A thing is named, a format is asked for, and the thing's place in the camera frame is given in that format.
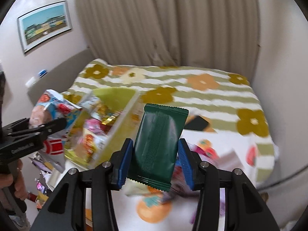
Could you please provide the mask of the person's left hand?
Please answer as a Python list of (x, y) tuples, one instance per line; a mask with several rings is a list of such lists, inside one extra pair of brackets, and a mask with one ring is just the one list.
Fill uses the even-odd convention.
[(23, 178), (23, 174), (21, 172), (23, 168), (23, 162), (21, 159), (18, 160), (17, 162), (17, 172), (18, 175), (16, 177), (16, 179), (13, 178), (12, 174), (1, 174), (0, 175), (0, 188), (3, 189), (5, 187), (9, 187), (10, 185), (14, 185), (15, 187), (15, 197), (24, 201), (27, 198), (27, 190), (26, 190), (26, 186), (24, 183), (24, 178)]

